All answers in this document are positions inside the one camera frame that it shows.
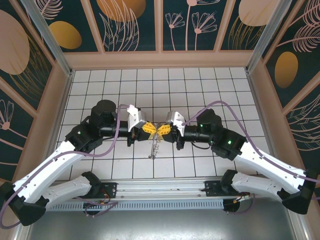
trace floor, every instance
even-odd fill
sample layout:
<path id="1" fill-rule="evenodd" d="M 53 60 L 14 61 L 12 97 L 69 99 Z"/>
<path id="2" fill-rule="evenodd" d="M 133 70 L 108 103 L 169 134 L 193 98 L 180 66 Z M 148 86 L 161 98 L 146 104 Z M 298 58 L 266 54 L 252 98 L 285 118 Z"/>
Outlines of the floor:
<path id="1" fill-rule="evenodd" d="M 76 71 L 57 146 L 75 125 L 90 115 L 91 108 L 102 99 L 111 100 L 116 105 L 135 105 L 153 123 L 164 123 L 171 110 L 178 111 L 188 120 L 205 105 L 222 100 L 232 106 L 255 144 L 269 153 L 242 67 Z M 224 127 L 243 134 L 225 106 L 212 108 L 222 118 Z M 121 120 L 127 118 L 128 113 L 123 109 Z M 103 153 L 110 145 L 110 140 L 104 141 L 94 152 Z M 227 169 L 236 169 L 249 175 L 257 174 L 253 169 L 235 165 L 230 160 L 214 155 L 210 149 L 201 150 L 190 143 L 178 151 L 174 144 L 162 141 L 154 160 L 148 158 L 151 147 L 151 140 L 136 141 L 127 147 L 126 139 L 119 139 L 111 154 L 103 158 L 85 157 L 66 169 L 58 180 L 74 179 L 86 171 L 92 171 L 102 180 L 223 176 Z"/>

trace golden circle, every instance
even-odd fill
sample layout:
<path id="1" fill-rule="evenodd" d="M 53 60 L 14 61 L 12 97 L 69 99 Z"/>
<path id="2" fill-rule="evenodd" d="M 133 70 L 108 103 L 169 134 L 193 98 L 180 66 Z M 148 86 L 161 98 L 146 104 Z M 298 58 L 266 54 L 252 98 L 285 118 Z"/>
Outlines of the golden circle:
<path id="1" fill-rule="evenodd" d="M 76 49 L 80 47 L 82 38 L 78 30 L 65 21 L 55 21 L 49 26 L 59 46 L 65 49 Z"/>
<path id="2" fill-rule="evenodd" d="M 298 59 L 290 51 L 282 53 L 275 64 L 275 82 L 276 84 L 285 89 L 289 87 L 295 80 L 298 72 Z"/>
<path id="3" fill-rule="evenodd" d="M 245 25 L 259 27 L 269 22 L 279 0 L 241 0 L 239 18 Z"/>
<path id="4" fill-rule="evenodd" d="M 125 11 L 123 2 L 128 11 L 130 9 L 133 11 L 136 18 L 139 18 L 146 9 L 146 0 L 96 0 L 96 2 L 108 18 L 117 22 L 128 22 L 131 20 L 131 17 Z"/>
<path id="5" fill-rule="evenodd" d="M 30 56 L 28 35 L 10 14 L 0 10 L 0 69 L 11 75 L 21 74 Z"/>

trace spring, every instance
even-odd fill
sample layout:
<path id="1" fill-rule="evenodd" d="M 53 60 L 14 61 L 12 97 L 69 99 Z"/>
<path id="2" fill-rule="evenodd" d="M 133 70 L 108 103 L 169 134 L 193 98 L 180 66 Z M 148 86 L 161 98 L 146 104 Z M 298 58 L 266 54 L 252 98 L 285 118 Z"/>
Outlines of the spring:
<path id="1" fill-rule="evenodd" d="M 159 142 L 160 142 L 160 137 L 158 135 L 158 133 L 156 133 L 153 136 L 153 140 L 152 140 L 152 148 L 151 148 L 151 154 L 149 155 L 149 159 L 155 159 L 157 154 L 158 154 L 158 150 L 159 150 Z"/>

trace vent grille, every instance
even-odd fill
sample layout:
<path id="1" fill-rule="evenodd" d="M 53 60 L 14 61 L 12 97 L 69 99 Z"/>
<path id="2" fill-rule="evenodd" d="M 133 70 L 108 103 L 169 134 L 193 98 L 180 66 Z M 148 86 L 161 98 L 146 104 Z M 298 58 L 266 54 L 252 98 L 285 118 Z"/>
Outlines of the vent grille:
<path id="1" fill-rule="evenodd" d="M 83 211 L 88 204 L 81 201 L 70 201 L 53 206 L 51 212 Z M 134 210 L 191 210 L 191 209 L 223 209 L 223 199 L 204 200 L 145 200 L 120 201 L 112 211 Z M 91 206 L 88 211 L 99 211 L 106 206 Z"/>

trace white grid floor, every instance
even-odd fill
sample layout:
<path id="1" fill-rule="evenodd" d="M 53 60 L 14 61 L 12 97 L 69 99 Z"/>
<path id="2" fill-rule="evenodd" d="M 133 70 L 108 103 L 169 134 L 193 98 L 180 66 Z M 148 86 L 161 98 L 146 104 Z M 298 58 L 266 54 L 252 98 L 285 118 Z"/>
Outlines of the white grid floor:
<path id="1" fill-rule="evenodd" d="M 205 105 L 222 100 L 230 104 L 255 144 L 269 153 L 255 102 L 242 67 L 157 68 L 76 71 L 62 120 L 57 146 L 66 134 L 86 116 L 98 101 L 108 99 L 116 105 L 132 104 L 141 108 L 148 121 L 163 123 L 167 113 L 176 110 L 186 120 Z M 221 105 L 212 107 L 224 127 L 243 134 L 230 111 Z M 121 120 L 128 119 L 122 109 Z M 96 154 L 105 152 L 105 141 Z M 85 157 L 67 169 L 59 180 L 74 179 L 92 171 L 102 180 L 223 176 L 227 169 L 254 175 L 257 172 L 228 159 L 185 143 L 178 151 L 175 144 L 162 141 L 155 160 L 149 159 L 152 141 L 135 142 L 127 147 L 119 139 L 115 149 L 103 158 Z"/>

